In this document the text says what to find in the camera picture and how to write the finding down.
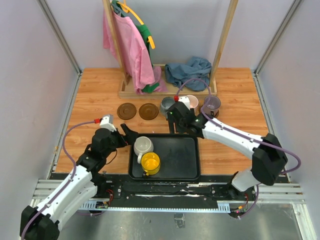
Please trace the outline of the white speckled mug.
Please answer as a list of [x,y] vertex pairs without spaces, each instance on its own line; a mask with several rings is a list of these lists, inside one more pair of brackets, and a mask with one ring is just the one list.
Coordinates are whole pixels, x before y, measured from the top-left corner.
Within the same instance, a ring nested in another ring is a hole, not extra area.
[[133,145],[134,153],[137,155],[137,163],[141,164],[141,160],[144,154],[153,152],[154,145],[150,138],[146,136],[140,136],[136,139]]

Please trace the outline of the brown wooden coaster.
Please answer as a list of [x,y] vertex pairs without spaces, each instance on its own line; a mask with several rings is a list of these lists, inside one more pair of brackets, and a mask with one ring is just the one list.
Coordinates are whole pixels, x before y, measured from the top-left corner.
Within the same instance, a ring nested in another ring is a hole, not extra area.
[[158,114],[158,107],[153,103],[145,103],[139,108],[139,116],[146,121],[155,119]]
[[218,108],[210,108],[207,106],[203,106],[199,109],[199,113],[202,113],[209,117],[210,119],[217,118],[219,116],[219,109]]
[[130,120],[136,113],[137,108],[130,102],[123,103],[117,108],[117,115],[122,120]]

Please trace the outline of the grey mug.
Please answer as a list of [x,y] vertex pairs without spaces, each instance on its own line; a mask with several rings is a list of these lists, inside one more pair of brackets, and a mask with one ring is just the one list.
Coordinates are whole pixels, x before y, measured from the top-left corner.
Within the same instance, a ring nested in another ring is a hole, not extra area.
[[175,100],[173,97],[171,96],[167,96],[165,98],[162,99],[160,106],[159,106],[159,111],[161,113],[162,116],[165,117],[165,119],[168,119],[168,110],[169,108],[175,103]]

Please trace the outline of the pink mug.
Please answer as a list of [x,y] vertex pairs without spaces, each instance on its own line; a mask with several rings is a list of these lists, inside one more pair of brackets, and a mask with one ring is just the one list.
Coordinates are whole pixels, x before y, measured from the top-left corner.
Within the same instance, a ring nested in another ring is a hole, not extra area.
[[198,105],[199,105],[199,100],[197,97],[195,97],[194,95],[187,95],[188,99],[189,99],[189,107],[191,109],[194,109],[194,111],[196,112],[198,110]]

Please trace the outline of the yellow mug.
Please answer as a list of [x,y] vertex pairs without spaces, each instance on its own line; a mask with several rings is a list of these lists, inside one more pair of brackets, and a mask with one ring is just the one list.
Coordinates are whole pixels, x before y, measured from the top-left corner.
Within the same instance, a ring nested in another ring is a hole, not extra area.
[[159,172],[161,160],[156,153],[148,152],[142,156],[141,166],[143,169],[143,177],[153,176]]

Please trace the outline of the purple glass mug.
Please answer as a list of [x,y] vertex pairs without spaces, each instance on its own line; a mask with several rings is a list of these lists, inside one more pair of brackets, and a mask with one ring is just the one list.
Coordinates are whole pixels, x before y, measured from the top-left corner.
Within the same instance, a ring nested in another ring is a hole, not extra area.
[[208,108],[219,109],[221,106],[221,101],[217,96],[207,96],[204,98],[203,106],[207,106]]

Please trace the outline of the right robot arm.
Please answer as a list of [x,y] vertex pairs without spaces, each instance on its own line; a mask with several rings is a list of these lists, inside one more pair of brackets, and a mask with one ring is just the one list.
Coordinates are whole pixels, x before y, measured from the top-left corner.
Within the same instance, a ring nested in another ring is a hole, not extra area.
[[196,115],[183,102],[177,101],[168,109],[167,120],[171,133],[213,140],[251,159],[251,168],[237,171],[223,188],[221,196],[227,199],[238,200],[255,185],[272,186],[288,162],[275,135],[250,134],[205,113]]

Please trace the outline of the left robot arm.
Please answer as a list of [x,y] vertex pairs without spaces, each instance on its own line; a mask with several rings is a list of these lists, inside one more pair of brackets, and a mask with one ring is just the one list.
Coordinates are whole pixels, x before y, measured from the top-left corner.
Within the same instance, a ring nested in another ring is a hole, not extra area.
[[124,123],[121,128],[123,134],[113,125],[97,129],[62,183],[37,206],[28,205],[22,211],[19,233],[22,240],[58,239],[66,222],[85,202],[107,193],[107,185],[100,181],[99,173],[107,157],[119,148],[133,145],[139,136]]

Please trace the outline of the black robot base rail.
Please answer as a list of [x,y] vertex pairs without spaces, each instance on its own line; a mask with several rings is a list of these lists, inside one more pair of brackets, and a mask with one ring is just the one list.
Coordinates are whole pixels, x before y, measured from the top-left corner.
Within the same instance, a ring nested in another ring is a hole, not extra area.
[[137,209],[215,209],[219,201],[243,205],[256,200],[256,190],[231,191],[230,175],[201,175],[197,180],[134,180],[127,174],[104,174],[96,199],[111,200],[111,207]]

